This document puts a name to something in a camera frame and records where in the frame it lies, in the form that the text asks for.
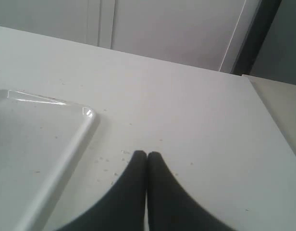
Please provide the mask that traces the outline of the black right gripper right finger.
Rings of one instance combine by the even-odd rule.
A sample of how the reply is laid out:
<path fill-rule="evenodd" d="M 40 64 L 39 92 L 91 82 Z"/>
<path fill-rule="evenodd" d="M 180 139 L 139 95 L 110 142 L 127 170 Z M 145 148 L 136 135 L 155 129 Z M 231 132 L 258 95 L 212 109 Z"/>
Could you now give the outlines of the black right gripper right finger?
<path fill-rule="evenodd" d="M 151 231 L 232 231 L 201 207 L 179 184 L 161 154 L 147 162 L 148 226 Z"/>

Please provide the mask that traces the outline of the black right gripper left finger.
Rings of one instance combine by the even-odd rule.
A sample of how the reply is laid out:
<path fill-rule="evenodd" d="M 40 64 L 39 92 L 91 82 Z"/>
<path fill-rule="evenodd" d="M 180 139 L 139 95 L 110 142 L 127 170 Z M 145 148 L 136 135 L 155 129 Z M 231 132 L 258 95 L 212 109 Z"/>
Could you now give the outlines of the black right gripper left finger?
<path fill-rule="evenodd" d="M 147 154 L 135 151 L 122 175 L 90 209 L 60 231 L 143 231 Z"/>

